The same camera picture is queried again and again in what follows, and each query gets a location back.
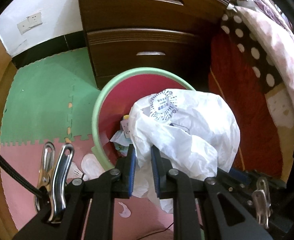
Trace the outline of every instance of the black baseboard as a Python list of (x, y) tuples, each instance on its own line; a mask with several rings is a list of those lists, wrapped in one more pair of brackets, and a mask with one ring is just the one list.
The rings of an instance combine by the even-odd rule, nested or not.
[(86, 47), (84, 31), (69, 33), (48, 41), (44, 41), (13, 57), (16, 68), (24, 67), (32, 62), (72, 49)]

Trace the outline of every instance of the metal clip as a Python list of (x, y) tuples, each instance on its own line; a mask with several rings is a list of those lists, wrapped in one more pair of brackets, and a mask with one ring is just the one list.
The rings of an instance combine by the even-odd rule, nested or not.
[[(63, 217), (63, 211), (66, 208), (64, 188), (73, 155), (74, 147), (69, 143), (63, 144), (60, 155), (53, 165), (55, 147), (51, 142), (44, 145), (37, 188), (45, 187), (48, 192), (51, 205), (51, 214), (48, 219), (50, 223), (60, 223)], [(39, 199), (35, 196), (34, 201), (38, 212), (40, 210)]]
[(265, 229), (268, 228), (268, 206), (265, 192), (257, 189), (252, 194), (253, 203), (256, 208), (256, 218), (260, 225)]
[(252, 194), (256, 217), (260, 225), (268, 228), (268, 218), (271, 215), (271, 201), (269, 194), (268, 181), (265, 177), (259, 177), (256, 182), (257, 190)]
[(259, 177), (256, 182), (257, 189), (263, 190), (265, 192), (267, 206), (268, 206), (268, 217), (271, 215), (271, 200), (269, 194), (268, 180), (265, 177)]

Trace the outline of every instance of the pink foam mat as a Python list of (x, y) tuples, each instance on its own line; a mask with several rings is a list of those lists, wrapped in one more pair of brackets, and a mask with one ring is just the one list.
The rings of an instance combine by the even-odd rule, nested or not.
[[(73, 161), (79, 169), (81, 169), (82, 158), (87, 153), (91, 153), (91, 148), (94, 146), (92, 136), (88, 137), (89, 140), (80, 140), (80, 136), (77, 136), (72, 142), (75, 148)], [(62, 146), (62, 143), (58, 141), (59, 139), (56, 138), (53, 142), (57, 152)], [(34, 145), (27, 142), (27, 145), (0, 146), (0, 154), (16, 171), (36, 186), (43, 146), (39, 144), (39, 141), (36, 141)], [(3, 170), (1, 170), (1, 178), (9, 211), (17, 229), (21, 229), (36, 214), (33, 194)], [(123, 207), (118, 204), (118, 201), (123, 202), (130, 209), (129, 218), (119, 216)], [(166, 228), (172, 221), (172, 214), (166, 214), (148, 199), (132, 197), (115, 200), (113, 240), (135, 240), (151, 231)]]

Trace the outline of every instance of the wooden drawer cabinet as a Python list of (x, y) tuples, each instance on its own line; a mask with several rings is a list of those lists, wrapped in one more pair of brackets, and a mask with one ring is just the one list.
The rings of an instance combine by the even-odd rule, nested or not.
[(160, 28), (211, 32), (229, 0), (79, 0), (85, 31)]
[(97, 77), (135, 67), (156, 67), (184, 75), (204, 40), (177, 31), (128, 28), (87, 33)]
[(79, 0), (97, 87), (136, 67), (182, 78), (205, 68), (201, 62), (210, 53), (204, 48), (210, 48), (229, 1)]

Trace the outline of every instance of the floor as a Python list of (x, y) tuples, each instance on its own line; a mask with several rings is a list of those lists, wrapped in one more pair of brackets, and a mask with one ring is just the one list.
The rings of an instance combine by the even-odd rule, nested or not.
[[(63, 52), (20, 68), (14, 78), (3, 113), (0, 154), (23, 177), (37, 185), (43, 143), (57, 150), (65, 141), (75, 147), (74, 162), (81, 169), (91, 152), (91, 115), (99, 95), (86, 48)], [(33, 195), (1, 172), (9, 211), (18, 229), (34, 215)], [(113, 239), (135, 240), (164, 229), (172, 221), (147, 199), (121, 200), (131, 211), (122, 218), (115, 200)]]

